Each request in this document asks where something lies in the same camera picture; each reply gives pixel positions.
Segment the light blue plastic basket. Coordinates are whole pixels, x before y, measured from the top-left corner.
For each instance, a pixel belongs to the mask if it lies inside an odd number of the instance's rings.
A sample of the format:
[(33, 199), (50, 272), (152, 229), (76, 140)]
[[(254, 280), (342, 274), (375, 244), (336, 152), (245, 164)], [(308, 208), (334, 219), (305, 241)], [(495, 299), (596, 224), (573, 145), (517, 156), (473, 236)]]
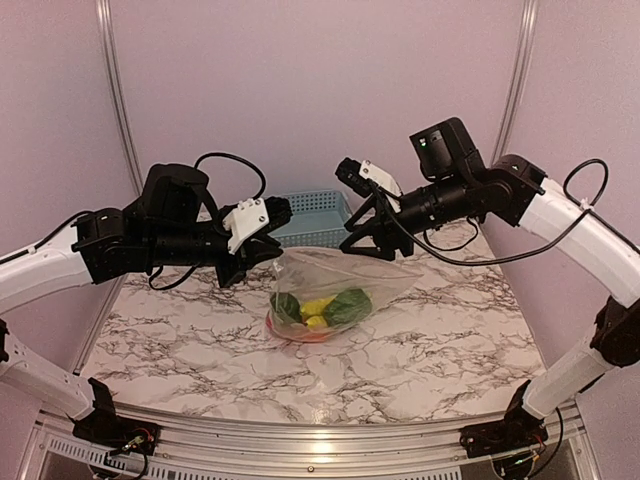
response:
[(344, 224), (352, 211), (346, 196), (338, 190), (320, 190), (282, 195), (292, 209), (291, 220), (270, 236), (288, 247), (338, 249), (349, 232)]

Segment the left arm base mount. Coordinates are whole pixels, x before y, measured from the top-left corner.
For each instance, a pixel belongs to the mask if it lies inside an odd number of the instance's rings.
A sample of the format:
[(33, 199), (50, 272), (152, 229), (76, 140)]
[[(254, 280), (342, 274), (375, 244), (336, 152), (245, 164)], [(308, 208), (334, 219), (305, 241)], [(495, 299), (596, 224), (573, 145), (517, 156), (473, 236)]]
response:
[(109, 388), (89, 378), (93, 400), (89, 413), (73, 419), (73, 435), (91, 443), (112, 448), (112, 455), (135, 451), (151, 456), (156, 448), (160, 427), (152, 422), (123, 417), (117, 414)]

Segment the clear zip top bag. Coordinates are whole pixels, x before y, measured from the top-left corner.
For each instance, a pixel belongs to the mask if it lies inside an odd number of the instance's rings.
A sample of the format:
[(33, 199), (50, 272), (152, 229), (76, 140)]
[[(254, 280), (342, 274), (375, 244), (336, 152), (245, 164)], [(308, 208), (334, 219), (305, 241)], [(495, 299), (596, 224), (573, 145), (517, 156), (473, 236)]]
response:
[[(330, 327), (333, 331), (331, 337), (366, 321), (404, 294), (420, 278), (418, 273), (401, 264), (345, 255), (336, 249), (319, 247), (287, 248), (273, 261), (272, 269), (275, 283), (270, 296), (275, 292), (288, 292), (298, 299), (300, 306), (311, 300), (337, 296), (351, 288), (360, 288), (368, 294), (373, 304), (372, 313), (358, 323)], [(268, 318), (273, 323), (284, 324), (272, 312), (270, 297), (266, 321)]]

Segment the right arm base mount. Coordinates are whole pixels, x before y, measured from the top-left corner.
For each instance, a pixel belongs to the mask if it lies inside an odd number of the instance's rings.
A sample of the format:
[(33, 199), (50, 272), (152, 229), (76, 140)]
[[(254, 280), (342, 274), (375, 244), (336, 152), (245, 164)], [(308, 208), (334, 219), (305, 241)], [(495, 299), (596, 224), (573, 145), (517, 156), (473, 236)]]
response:
[(530, 380), (519, 386), (500, 420), (465, 426), (460, 430), (460, 445), (468, 458), (505, 453), (541, 444), (548, 439), (543, 419), (528, 413), (524, 394)]

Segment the yellow fake banana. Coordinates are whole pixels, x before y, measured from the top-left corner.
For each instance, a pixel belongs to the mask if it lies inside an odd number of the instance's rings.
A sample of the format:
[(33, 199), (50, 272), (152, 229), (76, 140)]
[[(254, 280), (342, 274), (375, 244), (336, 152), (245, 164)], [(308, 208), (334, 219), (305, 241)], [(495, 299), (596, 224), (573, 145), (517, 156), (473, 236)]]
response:
[(304, 325), (311, 331), (328, 331), (330, 325), (324, 316), (324, 310), (336, 298), (335, 295), (311, 300), (300, 306), (300, 315)]

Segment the front aluminium rail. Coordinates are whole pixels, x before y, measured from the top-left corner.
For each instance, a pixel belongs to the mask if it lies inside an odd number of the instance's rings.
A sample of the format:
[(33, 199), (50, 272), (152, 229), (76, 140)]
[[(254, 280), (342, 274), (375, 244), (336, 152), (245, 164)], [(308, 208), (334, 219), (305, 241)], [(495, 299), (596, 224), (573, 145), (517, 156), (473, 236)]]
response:
[(94, 469), (150, 479), (493, 479), (495, 459), (470, 459), (462, 427), (485, 414), (380, 425), (304, 425), (212, 419), (119, 405), (121, 414), (158, 424), (148, 460), (106, 457), (106, 448), (72, 435), (71, 423), (42, 408), (21, 462), (20, 479), (83, 479)]

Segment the orange fake orange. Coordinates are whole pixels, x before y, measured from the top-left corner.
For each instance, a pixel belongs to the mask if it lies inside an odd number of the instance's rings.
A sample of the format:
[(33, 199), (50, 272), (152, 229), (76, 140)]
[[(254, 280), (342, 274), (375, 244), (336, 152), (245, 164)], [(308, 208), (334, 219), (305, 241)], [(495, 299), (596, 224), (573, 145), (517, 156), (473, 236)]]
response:
[(277, 337), (299, 343), (321, 343), (332, 336), (330, 329), (312, 330), (304, 324), (277, 324), (270, 318), (266, 321), (267, 328)]

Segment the green fake cabbage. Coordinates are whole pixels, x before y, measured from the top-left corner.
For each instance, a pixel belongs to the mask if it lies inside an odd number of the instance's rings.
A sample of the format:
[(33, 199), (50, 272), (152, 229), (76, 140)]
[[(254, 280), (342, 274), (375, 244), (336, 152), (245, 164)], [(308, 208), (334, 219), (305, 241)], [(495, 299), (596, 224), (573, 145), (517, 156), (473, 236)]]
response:
[(323, 310), (322, 316), (330, 327), (341, 327), (358, 323), (373, 311), (368, 294), (360, 288), (351, 288), (339, 293)]

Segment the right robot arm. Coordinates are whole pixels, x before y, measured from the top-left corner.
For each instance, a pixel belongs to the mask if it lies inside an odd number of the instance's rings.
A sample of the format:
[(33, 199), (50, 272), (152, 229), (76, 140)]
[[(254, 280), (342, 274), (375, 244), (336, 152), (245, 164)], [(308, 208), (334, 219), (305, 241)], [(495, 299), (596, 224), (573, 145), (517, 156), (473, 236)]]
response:
[(449, 118), (411, 136), (428, 184), (402, 193), (395, 179), (369, 161), (346, 158), (337, 178), (364, 204), (346, 223), (346, 254), (394, 260), (420, 247), (442, 254), (418, 234), (469, 217), (493, 214), (543, 240), (537, 254), (558, 248), (609, 292), (585, 339), (544, 374), (521, 386), (495, 430), (515, 448), (563, 401), (588, 388), (615, 367), (639, 360), (639, 248), (612, 227), (593, 203), (573, 197), (523, 157), (505, 155), (486, 166), (464, 123)]

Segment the left aluminium frame post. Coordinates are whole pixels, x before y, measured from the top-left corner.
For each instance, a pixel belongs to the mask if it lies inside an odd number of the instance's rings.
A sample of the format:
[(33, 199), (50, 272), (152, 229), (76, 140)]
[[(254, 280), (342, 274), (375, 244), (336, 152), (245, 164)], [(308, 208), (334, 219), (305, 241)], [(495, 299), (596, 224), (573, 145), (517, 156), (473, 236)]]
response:
[(139, 196), (143, 190), (144, 178), (126, 106), (119, 68), (111, 2), (109, 0), (97, 0), (95, 4), (109, 95), (122, 145), (126, 171), (129, 174), (135, 195)]

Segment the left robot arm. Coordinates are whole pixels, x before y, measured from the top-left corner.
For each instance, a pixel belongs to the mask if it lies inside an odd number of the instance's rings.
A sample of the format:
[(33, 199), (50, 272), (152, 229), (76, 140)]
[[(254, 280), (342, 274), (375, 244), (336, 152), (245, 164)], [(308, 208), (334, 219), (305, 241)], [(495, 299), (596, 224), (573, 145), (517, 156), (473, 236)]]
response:
[(283, 250), (271, 232), (292, 210), (281, 197), (256, 196), (217, 207), (196, 167), (156, 164), (140, 197), (124, 209), (83, 211), (42, 240), (1, 260), (1, 310), (129, 273), (164, 267), (214, 268), (228, 288)]

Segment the right aluminium frame post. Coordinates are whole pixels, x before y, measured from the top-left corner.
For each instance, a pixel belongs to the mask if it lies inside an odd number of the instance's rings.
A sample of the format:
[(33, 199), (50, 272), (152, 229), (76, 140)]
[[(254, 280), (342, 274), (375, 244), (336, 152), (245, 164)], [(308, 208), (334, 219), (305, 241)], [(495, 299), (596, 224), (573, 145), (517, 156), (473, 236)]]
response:
[(538, 0), (525, 0), (523, 2), (515, 58), (505, 107), (491, 156), (491, 164), (496, 163), (507, 152), (509, 147), (531, 65), (538, 11)]

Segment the aluminium frame post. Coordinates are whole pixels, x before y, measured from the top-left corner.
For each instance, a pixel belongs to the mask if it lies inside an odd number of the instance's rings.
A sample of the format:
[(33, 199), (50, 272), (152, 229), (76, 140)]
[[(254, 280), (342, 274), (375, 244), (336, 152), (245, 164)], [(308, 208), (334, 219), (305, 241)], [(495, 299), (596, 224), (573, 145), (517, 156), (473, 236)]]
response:
[(491, 156), (491, 164), (496, 163), (507, 152), (509, 147), (531, 65), (538, 11), (538, 0), (525, 0), (523, 2), (515, 58), (505, 107)]
[(129, 174), (135, 195), (139, 196), (143, 190), (144, 178), (126, 106), (119, 68), (111, 2), (109, 0), (97, 0), (95, 4), (109, 95), (122, 145), (126, 171)]

